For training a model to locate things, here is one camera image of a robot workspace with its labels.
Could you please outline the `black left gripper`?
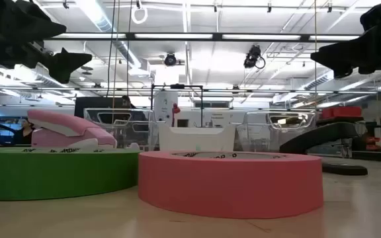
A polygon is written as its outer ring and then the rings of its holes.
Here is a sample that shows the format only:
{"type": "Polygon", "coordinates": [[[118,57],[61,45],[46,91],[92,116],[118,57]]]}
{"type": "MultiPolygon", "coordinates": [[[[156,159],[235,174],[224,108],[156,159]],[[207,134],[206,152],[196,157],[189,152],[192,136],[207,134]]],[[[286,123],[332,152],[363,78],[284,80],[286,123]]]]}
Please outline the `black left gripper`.
{"type": "Polygon", "coordinates": [[[32,1],[0,0],[0,65],[14,68],[21,64],[35,68],[44,64],[49,75],[59,83],[69,83],[70,75],[92,60],[91,54],[50,53],[32,41],[43,40],[65,33],[66,26],[56,23],[32,1]]]}

